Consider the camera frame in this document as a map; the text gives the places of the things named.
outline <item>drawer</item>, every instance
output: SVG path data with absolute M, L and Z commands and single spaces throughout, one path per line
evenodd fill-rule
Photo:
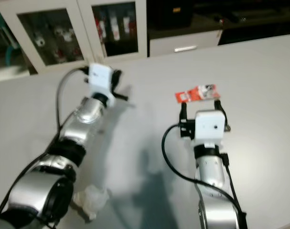
M 150 57 L 217 46 L 220 30 L 150 40 Z

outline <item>drawer handle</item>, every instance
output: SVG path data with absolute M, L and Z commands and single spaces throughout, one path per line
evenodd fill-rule
M 187 47 L 182 47 L 182 48 L 175 48 L 174 52 L 183 52 L 183 51 L 195 50 L 197 47 L 198 47 L 198 45 L 187 46 Z

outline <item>bottle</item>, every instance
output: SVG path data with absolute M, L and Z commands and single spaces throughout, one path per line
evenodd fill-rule
M 102 42 L 102 30 L 101 30 L 100 23 L 99 23 L 97 18 L 95 18 L 95 23 L 96 23 L 96 27 L 97 27 L 99 40 L 100 40 L 100 42 Z
M 130 33 L 130 28 L 129 28 L 129 23 L 130 23 L 130 17 L 128 15 L 128 13 L 126 13 L 126 15 L 123 18 L 123 22 L 124 22 L 124 30 L 126 34 Z
M 82 56 L 82 53 L 81 53 L 81 50 L 80 50 L 79 47 L 75 47 L 73 49 L 73 53 L 72 54 L 73 54 L 73 56 L 74 56 L 74 58 L 75 58 L 76 61 L 83 60 L 83 56 Z
M 40 32 L 34 33 L 34 41 L 38 47 L 44 47 L 45 46 L 45 40 Z
M 111 23 L 111 29 L 113 32 L 114 40 L 119 41 L 120 39 L 119 28 L 118 28 L 116 15 L 113 11 L 110 13 L 110 23 Z
M 101 33 L 102 33 L 102 38 L 105 39 L 107 37 L 106 15 L 102 10 L 99 12 L 99 14 L 100 14 L 99 26 L 100 26 Z
M 65 42 L 71 42 L 73 40 L 72 34 L 69 31 L 63 32 L 62 36 Z
M 137 28 L 136 28 L 136 16 L 133 11 L 128 12 L 129 20 L 129 32 L 130 36 L 134 37 L 137 35 Z
M 65 55 L 63 54 L 63 52 L 59 48 L 56 48 L 55 50 L 53 50 L 53 56 L 54 56 L 55 61 L 57 63 L 67 62 Z

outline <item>cabinet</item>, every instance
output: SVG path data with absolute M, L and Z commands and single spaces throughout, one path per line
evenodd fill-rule
M 0 0 L 38 73 L 147 57 L 146 1 Z
M 75 0 L 0 1 L 1 14 L 38 73 L 94 61 L 77 9 Z
M 145 0 L 78 0 L 78 5 L 96 60 L 147 57 Z

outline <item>snack package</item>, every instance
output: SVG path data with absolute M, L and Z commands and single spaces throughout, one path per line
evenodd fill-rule
M 178 103 L 187 103 L 192 101 L 216 99 L 220 95 L 217 92 L 215 84 L 196 86 L 195 88 L 185 91 L 178 92 L 175 94 Z

